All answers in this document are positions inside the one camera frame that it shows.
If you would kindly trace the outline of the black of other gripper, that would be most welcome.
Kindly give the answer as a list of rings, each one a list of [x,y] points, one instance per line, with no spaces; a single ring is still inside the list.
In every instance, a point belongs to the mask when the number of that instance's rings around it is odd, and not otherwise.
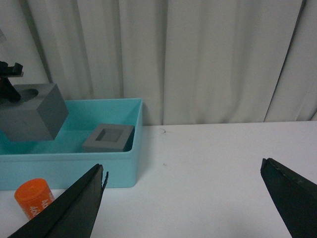
[[[15,63],[14,66],[9,66],[8,63],[0,62],[0,97],[8,100],[11,103],[20,101],[20,94],[12,86],[9,79],[10,77],[23,77],[23,66]]]

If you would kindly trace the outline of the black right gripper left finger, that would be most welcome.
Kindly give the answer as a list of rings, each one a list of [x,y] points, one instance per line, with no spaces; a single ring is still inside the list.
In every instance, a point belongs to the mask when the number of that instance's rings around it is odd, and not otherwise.
[[[94,165],[11,238],[89,238],[100,208],[108,173]]]

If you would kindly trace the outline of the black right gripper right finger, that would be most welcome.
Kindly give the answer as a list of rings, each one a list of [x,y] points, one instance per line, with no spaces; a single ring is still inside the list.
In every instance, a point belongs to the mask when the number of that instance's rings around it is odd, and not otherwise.
[[[317,236],[317,185],[278,161],[262,160],[261,177],[293,238]]]

